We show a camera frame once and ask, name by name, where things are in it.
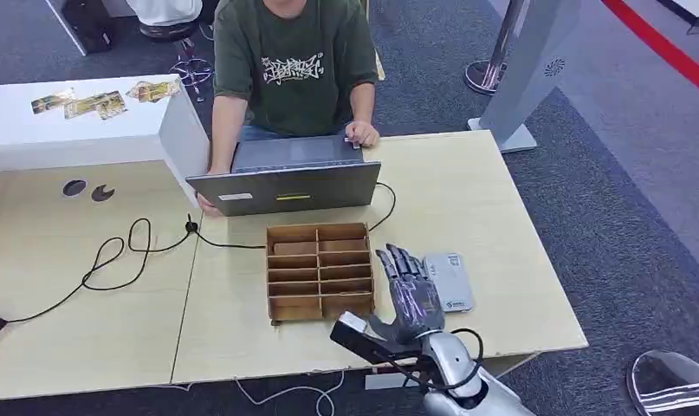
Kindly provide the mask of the person's left hand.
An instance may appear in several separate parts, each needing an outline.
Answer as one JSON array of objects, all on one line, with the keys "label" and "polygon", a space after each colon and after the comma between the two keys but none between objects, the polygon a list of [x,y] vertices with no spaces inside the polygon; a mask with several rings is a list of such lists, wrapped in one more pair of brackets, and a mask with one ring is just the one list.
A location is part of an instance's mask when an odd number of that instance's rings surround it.
[{"label": "person's left hand", "polygon": [[379,132],[370,123],[355,120],[346,125],[346,140],[353,145],[373,147],[379,143]]}]

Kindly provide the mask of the person's right hand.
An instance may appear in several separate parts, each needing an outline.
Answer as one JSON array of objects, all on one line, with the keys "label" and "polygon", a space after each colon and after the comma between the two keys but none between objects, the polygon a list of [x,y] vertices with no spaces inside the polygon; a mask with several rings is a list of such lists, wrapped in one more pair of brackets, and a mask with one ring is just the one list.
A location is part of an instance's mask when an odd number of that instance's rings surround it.
[{"label": "person's right hand", "polygon": [[196,193],[196,199],[198,202],[198,205],[202,209],[205,215],[213,218],[219,218],[222,217],[223,214],[211,203],[209,202],[202,194]]}]

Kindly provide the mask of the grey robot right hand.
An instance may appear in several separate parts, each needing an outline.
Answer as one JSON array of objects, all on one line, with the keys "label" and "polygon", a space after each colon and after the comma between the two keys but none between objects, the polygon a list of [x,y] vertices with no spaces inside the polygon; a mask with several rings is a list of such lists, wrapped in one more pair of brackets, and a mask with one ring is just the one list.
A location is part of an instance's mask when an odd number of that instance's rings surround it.
[{"label": "grey robot right hand", "polygon": [[388,279],[395,317],[391,323],[377,316],[369,317],[375,334],[388,342],[409,345],[427,334],[440,332],[445,327],[445,313],[437,287],[426,268],[406,249],[386,244],[375,250]]}]

